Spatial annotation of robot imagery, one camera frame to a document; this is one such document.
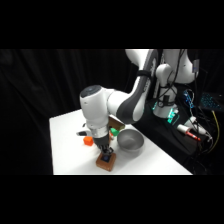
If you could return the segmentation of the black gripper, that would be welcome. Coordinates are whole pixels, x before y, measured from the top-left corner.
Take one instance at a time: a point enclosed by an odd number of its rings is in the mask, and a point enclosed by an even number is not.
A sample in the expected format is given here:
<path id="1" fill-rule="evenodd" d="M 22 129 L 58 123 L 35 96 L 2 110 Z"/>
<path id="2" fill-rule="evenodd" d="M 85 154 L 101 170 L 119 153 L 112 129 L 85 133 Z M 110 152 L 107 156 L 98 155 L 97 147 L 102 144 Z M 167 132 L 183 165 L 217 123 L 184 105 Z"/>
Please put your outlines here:
<path id="1" fill-rule="evenodd" d="M 101 137 L 101 138 L 94 138 L 93 141 L 97 145 L 97 147 L 101 149 L 102 154 L 106 155 L 107 148 L 109 147 L 109 141 L 110 141 L 109 135 L 105 135 L 104 137 Z M 111 156 L 113 152 L 114 150 L 112 148 L 109 148 L 108 156 Z"/>

